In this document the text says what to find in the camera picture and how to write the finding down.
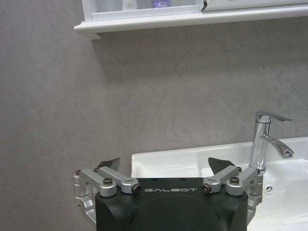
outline white shelf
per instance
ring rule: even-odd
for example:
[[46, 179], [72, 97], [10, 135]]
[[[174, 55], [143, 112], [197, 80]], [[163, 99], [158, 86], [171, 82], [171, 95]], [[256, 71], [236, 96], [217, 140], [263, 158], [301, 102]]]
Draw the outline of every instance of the white shelf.
[[[98, 15], [101, 13], [93, 13], [92, 17], [99, 19]], [[232, 10], [216, 10], [197, 13], [181, 13], [169, 15], [153, 15], [153, 16], [138, 16], [133, 17], [132, 13], [130, 17], [118, 18], [115, 17], [116, 12], [107, 12], [111, 19], [85, 21], [80, 25], [75, 26], [76, 32], [90, 38], [100, 39], [101, 36], [98, 33], [111, 32], [111, 31], [124, 31], [124, 30], [136, 30], [158, 27], [170, 27], [170, 26], [188, 26], [199, 24], [212, 24], [212, 23], [225, 23], [225, 22], [238, 22], [238, 21], [250, 21], [261, 19], [273, 19], [273, 18], [285, 18], [285, 17], [297, 17], [308, 15], [308, 3], [279, 5], [279, 6], [267, 6], [267, 7], [254, 7], [246, 9], [232, 9]]]

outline faucet handle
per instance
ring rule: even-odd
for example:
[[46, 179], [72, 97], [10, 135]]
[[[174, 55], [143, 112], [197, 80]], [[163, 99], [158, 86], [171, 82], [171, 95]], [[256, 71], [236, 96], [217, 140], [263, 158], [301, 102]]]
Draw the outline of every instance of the faucet handle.
[[257, 111], [256, 112], [256, 122], [260, 123], [270, 123], [272, 119], [277, 119], [281, 122], [291, 122], [292, 119], [271, 113], [266, 111]]

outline white sink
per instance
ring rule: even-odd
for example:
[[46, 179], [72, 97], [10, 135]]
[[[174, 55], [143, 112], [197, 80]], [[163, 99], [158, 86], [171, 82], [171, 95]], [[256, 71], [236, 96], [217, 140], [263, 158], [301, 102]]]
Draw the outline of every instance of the white sink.
[[[294, 157], [281, 159], [268, 145], [263, 203], [258, 205], [256, 216], [248, 226], [249, 231], [308, 231], [308, 137], [281, 141], [294, 150]], [[209, 157], [230, 160], [245, 169], [250, 161], [251, 148], [252, 143], [246, 142], [134, 154], [131, 176], [212, 176], [207, 161]]]

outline cabinet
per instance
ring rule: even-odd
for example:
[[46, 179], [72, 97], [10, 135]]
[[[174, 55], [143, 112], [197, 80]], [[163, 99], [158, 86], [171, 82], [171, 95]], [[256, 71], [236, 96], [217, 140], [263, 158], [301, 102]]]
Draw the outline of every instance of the cabinet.
[[308, 15], [308, 0], [169, 0], [153, 8], [152, 0], [134, 0], [136, 9], [123, 10], [126, 0], [82, 0], [85, 21], [75, 31], [90, 39], [100, 33], [236, 22]]

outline purple bottle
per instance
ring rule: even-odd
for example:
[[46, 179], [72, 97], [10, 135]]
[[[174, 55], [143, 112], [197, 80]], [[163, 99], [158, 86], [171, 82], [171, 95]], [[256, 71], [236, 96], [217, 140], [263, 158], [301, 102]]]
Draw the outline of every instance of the purple bottle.
[[152, 7], [153, 8], [161, 8], [161, 7], [168, 7], [169, 0], [152, 0]]

